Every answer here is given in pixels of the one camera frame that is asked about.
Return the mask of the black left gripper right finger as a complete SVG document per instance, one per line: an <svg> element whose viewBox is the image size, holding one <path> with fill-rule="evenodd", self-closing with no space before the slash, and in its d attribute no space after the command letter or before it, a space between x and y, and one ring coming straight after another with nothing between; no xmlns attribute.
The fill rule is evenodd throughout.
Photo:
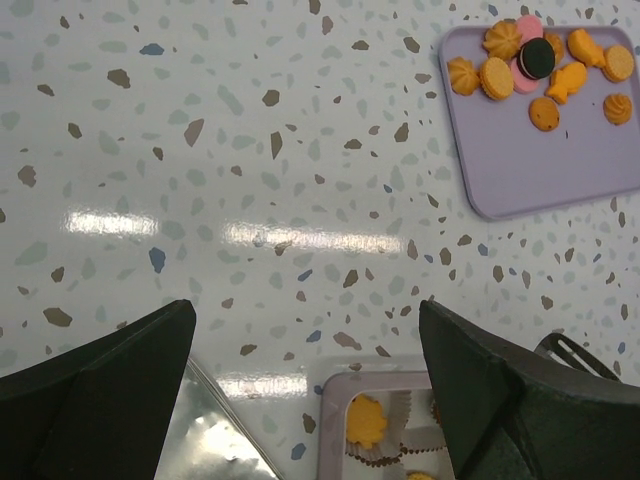
<svg viewBox="0 0 640 480"><path fill-rule="evenodd" d="M433 301L419 333L459 479L636 479L639 389L493 335Z"/></svg>

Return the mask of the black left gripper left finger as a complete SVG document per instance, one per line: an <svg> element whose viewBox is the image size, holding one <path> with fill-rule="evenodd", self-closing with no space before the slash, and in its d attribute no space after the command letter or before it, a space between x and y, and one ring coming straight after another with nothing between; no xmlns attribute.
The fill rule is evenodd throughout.
<svg viewBox="0 0 640 480"><path fill-rule="evenodd" d="M195 326L176 300L3 377L2 478L153 478Z"/></svg>

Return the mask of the metal serving tongs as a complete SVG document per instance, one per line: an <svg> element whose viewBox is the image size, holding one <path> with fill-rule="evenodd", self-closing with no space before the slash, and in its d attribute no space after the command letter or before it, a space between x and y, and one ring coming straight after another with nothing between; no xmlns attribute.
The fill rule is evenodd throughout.
<svg viewBox="0 0 640 480"><path fill-rule="evenodd" d="M552 332L546 335L537 344L534 352L545 359L561 363L574 370L621 382L620 378L594 355L562 333Z"/></svg>

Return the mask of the orange flower cookie front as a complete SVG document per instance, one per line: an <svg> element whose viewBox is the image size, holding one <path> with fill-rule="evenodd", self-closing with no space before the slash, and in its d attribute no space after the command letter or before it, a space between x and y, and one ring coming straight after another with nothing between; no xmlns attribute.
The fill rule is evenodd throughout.
<svg viewBox="0 0 640 480"><path fill-rule="evenodd" d="M361 394L356 396L347 411L346 439L369 450L385 438L388 426L382 405Z"/></svg>

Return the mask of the orange chip cookie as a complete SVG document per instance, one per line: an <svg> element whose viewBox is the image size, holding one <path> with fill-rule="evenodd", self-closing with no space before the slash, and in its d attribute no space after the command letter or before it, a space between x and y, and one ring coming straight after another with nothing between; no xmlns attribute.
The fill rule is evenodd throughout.
<svg viewBox="0 0 640 480"><path fill-rule="evenodd" d="M547 97L539 97L529 105L531 123L542 132L555 130L560 123L560 113L556 103Z"/></svg>

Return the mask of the orange round sandwich cookie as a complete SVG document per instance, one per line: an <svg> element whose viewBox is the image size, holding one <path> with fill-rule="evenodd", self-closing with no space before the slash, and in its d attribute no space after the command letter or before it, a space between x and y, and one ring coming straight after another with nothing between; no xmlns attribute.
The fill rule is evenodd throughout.
<svg viewBox="0 0 640 480"><path fill-rule="evenodd" d="M479 70L479 78L483 90L492 100L505 100L514 91L511 69L500 58L488 58Z"/></svg>

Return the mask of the orange round cookie front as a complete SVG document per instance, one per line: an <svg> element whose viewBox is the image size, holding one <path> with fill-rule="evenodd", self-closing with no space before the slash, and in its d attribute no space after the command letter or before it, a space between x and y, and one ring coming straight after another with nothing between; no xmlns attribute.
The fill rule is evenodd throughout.
<svg viewBox="0 0 640 480"><path fill-rule="evenodd" d="M419 471L414 471L414 472L410 472L407 477L407 480L434 480L434 478L424 472L419 472Z"/></svg>

